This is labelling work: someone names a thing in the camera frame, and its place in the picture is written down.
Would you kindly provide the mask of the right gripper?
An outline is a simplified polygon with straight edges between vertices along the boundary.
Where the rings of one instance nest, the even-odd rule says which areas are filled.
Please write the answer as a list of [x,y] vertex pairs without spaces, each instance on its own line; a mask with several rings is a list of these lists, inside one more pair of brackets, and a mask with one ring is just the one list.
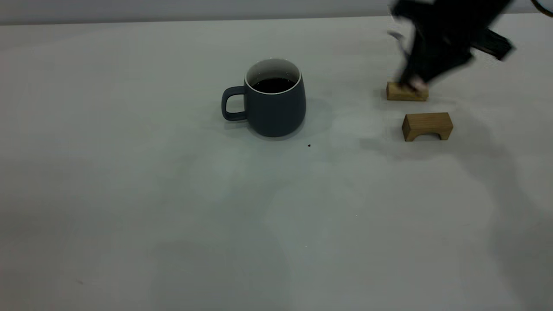
[[[489,52],[489,19],[483,17],[416,17],[415,38],[400,75],[402,87],[426,87],[430,82],[471,62],[472,51]],[[418,67],[424,67],[423,78]]]

